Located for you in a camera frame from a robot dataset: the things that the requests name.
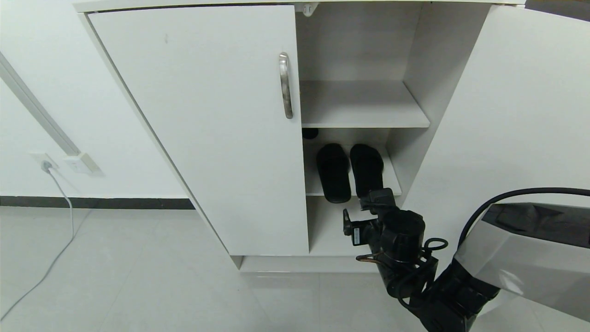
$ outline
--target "white power cord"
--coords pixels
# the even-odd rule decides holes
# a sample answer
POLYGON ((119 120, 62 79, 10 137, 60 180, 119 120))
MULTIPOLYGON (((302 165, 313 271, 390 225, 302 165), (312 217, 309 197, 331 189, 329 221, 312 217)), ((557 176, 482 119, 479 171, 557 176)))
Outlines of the white power cord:
POLYGON ((41 280, 39 280, 39 282, 37 282, 36 285, 34 285, 31 289, 29 289, 25 295, 21 296, 20 299, 18 299, 16 302, 14 302, 14 304, 4 313, 4 315, 2 315, 2 318, 0 318, 0 321, 3 321, 4 318, 6 317, 6 315, 8 315, 8 313, 10 313, 10 311, 16 307, 16 305, 21 302, 22 299, 24 299, 30 292, 32 292, 33 289, 35 289, 37 286, 39 286, 40 283, 43 282, 43 280, 45 280, 45 278, 47 278, 47 275, 49 275, 49 272, 51 272, 51 269, 53 269, 53 266, 55 265, 55 262, 57 261, 57 259, 61 256, 62 253, 64 253, 64 251, 70 246, 70 244, 72 243, 72 241, 74 240, 75 237, 75 233, 74 233, 74 209, 72 208, 72 202, 70 201, 70 199, 66 196, 66 194, 64 193, 63 189, 61 189, 60 184, 57 182, 57 180, 55 179, 55 176, 53 176, 53 174, 51 173, 50 169, 52 168, 51 163, 48 161, 44 161, 41 164, 41 169, 46 172, 47 174, 49 174, 51 176, 51 178, 53 179, 53 182, 55 182, 55 184, 57 185, 57 188, 60 190, 61 194, 64 196, 65 200, 68 201, 68 205, 70 206, 70 221, 71 221, 71 226, 72 226, 72 236, 70 238, 70 241, 65 245, 64 249, 62 249, 60 251, 59 254, 57 254, 57 256, 55 257, 55 259, 53 260, 53 262, 51 262, 51 265, 49 266, 49 268, 47 269, 47 272, 45 272, 45 275, 43 276, 43 278, 41 278, 41 280))

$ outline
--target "metal door handle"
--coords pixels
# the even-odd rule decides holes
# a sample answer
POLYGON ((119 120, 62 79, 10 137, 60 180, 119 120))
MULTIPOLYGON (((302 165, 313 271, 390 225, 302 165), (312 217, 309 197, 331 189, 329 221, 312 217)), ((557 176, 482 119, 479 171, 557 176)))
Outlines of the metal door handle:
POLYGON ((289 89, 289 56, 282 52, 278 55, 278 72, 281 76, 281 90, 283 91, 283 106, 287 119, 293 118, 293 107, 291 105, 291 90, 289 89))

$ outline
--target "wall outlet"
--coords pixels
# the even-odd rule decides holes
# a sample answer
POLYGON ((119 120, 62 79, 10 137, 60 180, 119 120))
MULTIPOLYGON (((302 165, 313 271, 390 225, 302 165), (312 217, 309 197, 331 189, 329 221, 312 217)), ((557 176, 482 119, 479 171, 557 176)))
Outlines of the wall outlet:
POLYGON ((82 152, 75 157, 65 157, 64 161, 76 173, 92 174, 98 170, 94 161, 85 152, 82 152))
POLYGON ((49 157, 49 155, 44 152, 29 152, 29 155, 35 159, 39 166, 41 166, 43 161, 48 161, 51 163, 52 168, 59 168, 55 161, 53 161, 53 159, 51 159, 51 157, 49 157))

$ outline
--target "black baseboard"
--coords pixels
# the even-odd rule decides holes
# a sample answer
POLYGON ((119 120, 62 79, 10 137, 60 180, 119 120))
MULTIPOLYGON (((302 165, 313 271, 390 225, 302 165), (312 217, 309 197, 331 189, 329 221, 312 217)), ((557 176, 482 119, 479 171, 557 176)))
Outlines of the black baseboard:
MULTIPOLYGON (((188 198, 70 198, 75 209, 194 210, 188 198)), ((63 197, 0 196, 0 206, 69 207, 63 197)))

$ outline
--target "black shoe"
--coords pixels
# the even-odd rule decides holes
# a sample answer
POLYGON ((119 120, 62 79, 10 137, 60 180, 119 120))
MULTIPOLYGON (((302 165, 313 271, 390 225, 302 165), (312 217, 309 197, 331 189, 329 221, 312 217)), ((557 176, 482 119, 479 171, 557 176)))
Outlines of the black shoe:
POLYGON ((350 200, 348 157, 339 144, 327 144, 316 156, 317 170, 322 181, 324 196, 330 203, 350 200))
POLYGON ((371 190, 383 189, 383 159, 376 149, 356 144, 350 149, 350 163, 358 197, 367 196, 371 190))

